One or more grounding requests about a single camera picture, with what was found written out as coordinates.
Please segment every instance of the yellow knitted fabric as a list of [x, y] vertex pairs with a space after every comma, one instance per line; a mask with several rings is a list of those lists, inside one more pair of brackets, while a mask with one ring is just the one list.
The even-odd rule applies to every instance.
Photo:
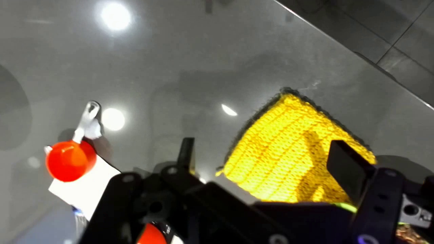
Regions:
[[344, 140], [370, 163], [376, 162], [325, 113], [284, 94], [242, 136], [223, 173], [261, 201], [351, 204], [326, 169], [333, 140]]

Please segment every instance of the white tag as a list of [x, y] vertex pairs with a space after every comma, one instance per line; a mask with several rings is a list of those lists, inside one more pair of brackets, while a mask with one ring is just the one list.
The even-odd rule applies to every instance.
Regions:
[[110, 179], [119, 174], [121, 174], [119, 170], [113, 169], [102, 158], [97, 156], [97, 163], [93, 170], [85, 174], [81, 179], [68, 183], [55, 179], [49, 192], [66, 201], [68, 205], [79, 209], [90, 221]]

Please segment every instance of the yellow cloth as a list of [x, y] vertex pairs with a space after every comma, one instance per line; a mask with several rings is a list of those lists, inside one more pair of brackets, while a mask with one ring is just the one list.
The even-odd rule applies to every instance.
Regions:
[[346, 141], [370, 163], [376, 156], [295, 94], [283, 94], [242, 136], [223, 174], [261, 201], [346, 202], [326, 169], [333, 140]]

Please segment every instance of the glossy tile floor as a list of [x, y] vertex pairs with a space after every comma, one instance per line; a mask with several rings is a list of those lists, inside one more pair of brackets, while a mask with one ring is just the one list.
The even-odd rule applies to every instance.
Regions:
[[[340, 29], [352, 43], [365, 40], [372, 49], [355, 47], [374, 63], [403, 76], [410, 67], [429, 86], [433, 49], [414, 45], [433, 40], [433, 6], [417, 2], [393, 18], [395, 30], [410, 28], [402, 38], [363, 29], [370, 19]], [[353, 9], [313, 9], [353, 21]], [[243, 125], [283, 87], [315, 101], [409, 177], [434, 171], [433, 108], [276, 2], [2, 0], [0, 24], [2, 244], [74, 238], [63, 221], [73, 220], [70, 208], [47, 190], [43, 148], [71, 137], [90, 99], [104, 106], [98, 152], [123, 171], [153, 171], [193, 136], [196, 169], [212, 179]]]
[[283, 3], [434, 106], [433, 0]]

